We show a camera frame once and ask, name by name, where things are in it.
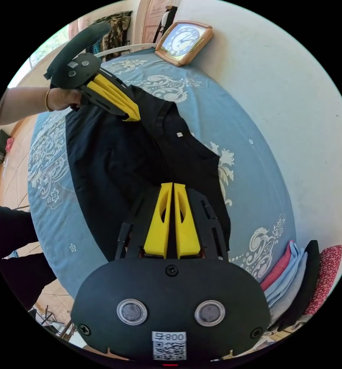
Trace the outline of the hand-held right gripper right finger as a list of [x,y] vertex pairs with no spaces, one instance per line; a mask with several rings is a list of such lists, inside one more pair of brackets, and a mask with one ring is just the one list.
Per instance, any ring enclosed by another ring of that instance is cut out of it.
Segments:
[[174,183],[176,252],[178,259],[197,257],[201,247],[186,187]]

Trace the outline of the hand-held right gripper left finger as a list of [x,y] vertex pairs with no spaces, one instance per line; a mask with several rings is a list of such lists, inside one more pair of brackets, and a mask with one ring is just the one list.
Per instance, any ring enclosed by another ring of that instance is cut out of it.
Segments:
[[148,256],[166,258],[172,192],[172,183],[161,185],[144,244],[144,252]]

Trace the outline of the person's left hand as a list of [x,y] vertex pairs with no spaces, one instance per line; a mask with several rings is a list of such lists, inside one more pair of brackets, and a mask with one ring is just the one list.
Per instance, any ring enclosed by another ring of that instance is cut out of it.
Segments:
[[61,88],[49,89],[45,97],[46,110],[62,111],[71,106],[81,104],[81,93],[76,89],[65,90]]

